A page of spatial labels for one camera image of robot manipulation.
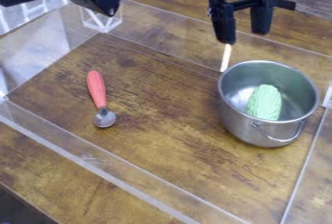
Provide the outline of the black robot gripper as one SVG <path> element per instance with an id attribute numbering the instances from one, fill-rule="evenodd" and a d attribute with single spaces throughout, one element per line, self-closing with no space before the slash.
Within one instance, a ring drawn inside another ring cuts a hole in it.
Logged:
<path id="1" fill-rule="evenodd" d="M 235 20 L 233 10 L 250 7 L 251 32 L 266 35 L 270 32 L 274 0 L 209 0 L 211 22 L 218 41 L 235 42 Z"/>

